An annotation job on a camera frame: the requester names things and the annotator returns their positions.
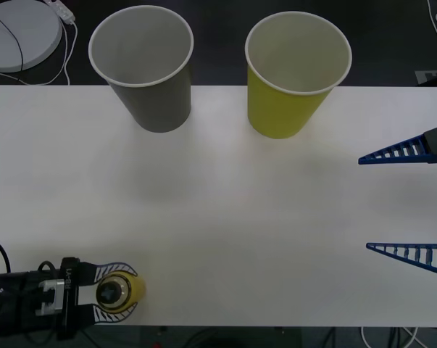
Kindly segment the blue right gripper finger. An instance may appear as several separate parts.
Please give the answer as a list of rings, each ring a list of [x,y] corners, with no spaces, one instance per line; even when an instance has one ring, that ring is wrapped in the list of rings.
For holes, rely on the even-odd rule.
[[[358,159],[359,165],[397,163],[437,164],[437,128],[387,146]]]
[[[437,274],[437,244],[366,243],[366,248]]]

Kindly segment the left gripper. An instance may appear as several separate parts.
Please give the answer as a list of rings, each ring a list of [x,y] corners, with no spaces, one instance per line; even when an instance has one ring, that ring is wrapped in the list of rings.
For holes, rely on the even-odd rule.
[[[109,313],[97,304],[78,304],[79,288],[92,286],[102,278],[114,272],[124,272],[137,276],[137,272],[125,262],[111,262],[95,265],[81,262],[77,257],[65,257],[59,269],[59,279],[64,281],[62,311],[57,316],[57,339],[72,339],[77,332],[101,323],[120,323],[128,319],[138,303],[118,313]]]

